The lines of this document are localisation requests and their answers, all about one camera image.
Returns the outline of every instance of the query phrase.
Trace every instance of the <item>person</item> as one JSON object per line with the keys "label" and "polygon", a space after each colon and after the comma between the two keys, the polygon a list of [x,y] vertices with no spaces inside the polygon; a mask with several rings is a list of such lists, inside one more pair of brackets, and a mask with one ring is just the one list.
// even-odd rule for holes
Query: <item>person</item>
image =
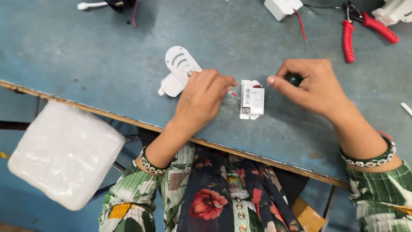
{"label": "person", "polygon": [[[283,79],[288,72],[303,77],[298,88]],[[346,97],[331,63],[287,59],[267,83],[333,124],[360,230],[412,230],[410,167],[390,138],[372,128]],[[174,117],[106,195],[100,232],[155,231],[158,189],[168,232],[304,231],[272,167],[188,142],[217,116],[236,85],[214,69],[191,74]]]}

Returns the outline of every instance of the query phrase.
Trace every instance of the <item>floral dress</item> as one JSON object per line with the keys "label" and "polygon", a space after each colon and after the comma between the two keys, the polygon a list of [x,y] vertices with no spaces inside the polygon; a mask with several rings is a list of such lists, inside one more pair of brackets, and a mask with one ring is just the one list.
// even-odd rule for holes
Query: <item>floral dress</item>
{"label": "floral dress", "polygon": [[[412,172],[348,169],[361,231],[412,231]],[[154,232],[156,191],[168,232],[303,232],[271,167],[187,143],[162,176],[134,163],[111,187],[99,232]]]}
{"label": "floral dress", "polygon": [[166,231],[303,232],[270,166],[187,143],[162,176],[134,162],[110,189],[100,232],[154,232],[160,190]]}

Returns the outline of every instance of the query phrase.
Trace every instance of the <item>hand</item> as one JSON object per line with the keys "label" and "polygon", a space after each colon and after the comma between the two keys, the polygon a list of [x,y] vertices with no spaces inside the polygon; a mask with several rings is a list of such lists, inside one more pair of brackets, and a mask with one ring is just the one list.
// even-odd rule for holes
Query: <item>hand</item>
{"label": "hand", "polygon": [[222,76],[215,69],[193,72],[168,124],[192,137],[217,116],[223,98],[237,85],[233,77]]}
{"label": "hand", "polygon": [[[299,87],[284,80],[288,72],[302,76],[304,80]],[[287,59],[276,76],[270,76],[266,81],[304,109],[329,120],[353,105],[340,87],[332,65],[326,59]]]}

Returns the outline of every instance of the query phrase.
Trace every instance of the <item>blue floor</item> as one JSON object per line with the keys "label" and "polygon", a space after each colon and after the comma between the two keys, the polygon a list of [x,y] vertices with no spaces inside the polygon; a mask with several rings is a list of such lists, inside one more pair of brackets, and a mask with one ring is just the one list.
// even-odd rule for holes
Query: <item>blue floor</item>
{"label": "blue floor", "polygon": [[[35,97],[17,95],[0,88],[0,99],[7,99],[0,104],[0,120],[31,122],[34,119]],[[45,103],[40,100],[40,109]],[[135,126],[113,121],[111,124],[124,135],[136,134]],[[16,148],[23,131],[0,130],[0,151],[11,154]],[[142,149],[139,141],[124,146],[118,158],[121,165],[127,167]],[[111,168],[101,186],[117,181],[121,172]],[[326,207],[329,184],[310,180],[301,197],[320,215]],[[349,191],[337,188],[337,198],[327,231],[358,231],[355,222],[356,207],[349,204]],[[80,211],[70,211],[50,200],[45,194],[14,176],[7,169],[7,160],[0,159],[0,222],[24,227],[40,232],[92,232],[98,230],[97,217],[102,209],[104,198],[100,197],[87,204]],[[165,231],[163,225],[162,199],[158,194],[155,200],[157,209],[154,213],[156,231]]]}

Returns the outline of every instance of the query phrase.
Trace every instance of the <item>red handle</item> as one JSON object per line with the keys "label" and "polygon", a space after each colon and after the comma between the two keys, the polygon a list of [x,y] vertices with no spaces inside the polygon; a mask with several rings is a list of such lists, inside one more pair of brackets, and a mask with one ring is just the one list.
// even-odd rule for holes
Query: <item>red handle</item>
{"label": "red handle", "polygon": [[352,48],[352,31],[355,27],[345,19],[343,25],[343,52],[345,54],[346,62],[352,63],[355,61],[355,55]]}
{"label": "red handle", "polygon": [[395,35],[389,28],[383,25],[381,22],[375,20],[368,16],[366,12],[362,13],[363,20],[365,21],[362,25],[375,29],[377,32],[381,33],[389,42],[397,43],[399,42],[399,37]]}

